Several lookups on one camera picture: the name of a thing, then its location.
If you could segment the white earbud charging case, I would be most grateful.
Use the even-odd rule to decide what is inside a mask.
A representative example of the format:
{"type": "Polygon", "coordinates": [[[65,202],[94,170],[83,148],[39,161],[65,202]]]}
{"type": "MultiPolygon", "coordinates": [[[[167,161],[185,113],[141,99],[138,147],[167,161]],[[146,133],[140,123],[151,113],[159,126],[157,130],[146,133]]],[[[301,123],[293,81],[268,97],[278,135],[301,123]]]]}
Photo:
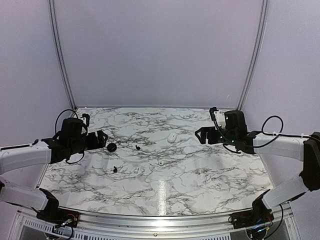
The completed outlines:
{"type": "Polygon", "coordinates": [[[177,134],[176,133],[170,133],[168,138],[167,138],[167,141],[169,143],[174,143],[177,139],[177,134]]]}

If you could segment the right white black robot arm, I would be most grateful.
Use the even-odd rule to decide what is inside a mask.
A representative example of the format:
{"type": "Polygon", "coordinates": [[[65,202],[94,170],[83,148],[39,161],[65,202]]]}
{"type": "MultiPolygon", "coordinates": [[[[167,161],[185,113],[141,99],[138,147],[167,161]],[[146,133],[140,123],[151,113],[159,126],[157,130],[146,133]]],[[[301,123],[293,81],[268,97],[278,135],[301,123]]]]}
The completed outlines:
{"type": "Polygon", "coordinates": [[[303,163],[298,176],[268,190],[252,202],[247,219],[258,224],[271,214],[271,209],[293,201],[307,192],[320,188],[320,134],[290,135],[281,131],[266,133],[264,130],[248,131],[245,115],[240,110],[222,112],[216,107],[209,110],[213,126],[195,131],[199,142],[209,145],[223,144],[235,147],[234,153],[267,154],[295,159],[303,163]]]}

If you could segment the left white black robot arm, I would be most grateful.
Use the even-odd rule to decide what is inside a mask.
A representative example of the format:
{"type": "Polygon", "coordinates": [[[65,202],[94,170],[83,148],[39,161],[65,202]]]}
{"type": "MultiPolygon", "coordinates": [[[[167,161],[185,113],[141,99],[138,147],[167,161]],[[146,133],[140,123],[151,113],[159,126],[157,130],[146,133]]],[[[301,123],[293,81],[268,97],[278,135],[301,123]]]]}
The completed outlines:
{"type": "MultiPolygon", "coordinates": [[[[61,129],[51,138],[33,143],[7,146],[0,149],[0,173],[35,165],[52,165],[85,151],[106,146],[108,135],[102,130],[88,131],[89,124],[82,119],[69,117],[63,120],[61,129]]],[[[58,200],[45,189],[35,189],[0,179],[1,202],[34,208],[43,211],[53,223],[63,219],[58,200]]]]}

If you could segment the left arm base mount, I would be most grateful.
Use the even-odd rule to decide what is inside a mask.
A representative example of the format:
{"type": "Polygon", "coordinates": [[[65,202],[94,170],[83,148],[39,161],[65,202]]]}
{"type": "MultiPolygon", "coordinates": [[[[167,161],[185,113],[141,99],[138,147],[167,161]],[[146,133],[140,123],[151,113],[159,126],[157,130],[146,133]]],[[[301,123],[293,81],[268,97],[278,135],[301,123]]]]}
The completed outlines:
{"type": "Polygon", "coordinates": [[[40,220],[72,228],[77,227],[80,215],[78,211],[60,208],[59,202],[52,199],[48,200],[44,209],[36,210],[36,212],[36,217],[40,220]]]}

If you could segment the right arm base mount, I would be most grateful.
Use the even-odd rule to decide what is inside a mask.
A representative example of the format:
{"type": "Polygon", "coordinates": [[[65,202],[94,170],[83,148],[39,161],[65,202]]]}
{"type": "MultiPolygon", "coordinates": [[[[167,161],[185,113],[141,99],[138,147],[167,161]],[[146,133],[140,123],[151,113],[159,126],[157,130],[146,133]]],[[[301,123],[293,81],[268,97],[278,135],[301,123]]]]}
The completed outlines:
{"type": "Polygon", "coordinates": [[[260,225],[274,220],[271,209],[268,209],[261,199],[252,203],[252,209],[232,213],[228,219],[234,229],[260,225]]]}

